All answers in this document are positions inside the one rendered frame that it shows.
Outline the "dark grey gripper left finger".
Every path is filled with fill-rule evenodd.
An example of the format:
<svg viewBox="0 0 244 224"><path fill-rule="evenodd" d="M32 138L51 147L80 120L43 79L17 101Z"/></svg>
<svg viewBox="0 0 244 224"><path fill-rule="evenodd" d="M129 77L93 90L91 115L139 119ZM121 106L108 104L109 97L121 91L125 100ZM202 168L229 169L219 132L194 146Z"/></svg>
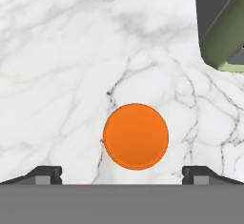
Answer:
<svg viewBox="0 0 244 224"><path fill-rule="evenodd" d="M61 185L60 166L37 166L26 175L2 182L2 185Z"/></svg>

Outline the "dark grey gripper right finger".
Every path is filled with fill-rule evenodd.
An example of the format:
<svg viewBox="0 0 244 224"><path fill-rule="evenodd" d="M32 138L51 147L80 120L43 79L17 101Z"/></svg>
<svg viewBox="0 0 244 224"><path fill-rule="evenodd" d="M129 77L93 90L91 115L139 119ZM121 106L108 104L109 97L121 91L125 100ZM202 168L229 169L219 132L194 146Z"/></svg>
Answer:
<svg viewBox="0 0 244 224"><path fill-rule="evenodd" d="M207 166L184 166L183 185L243 185L243 182L218 175Z"/></svg>

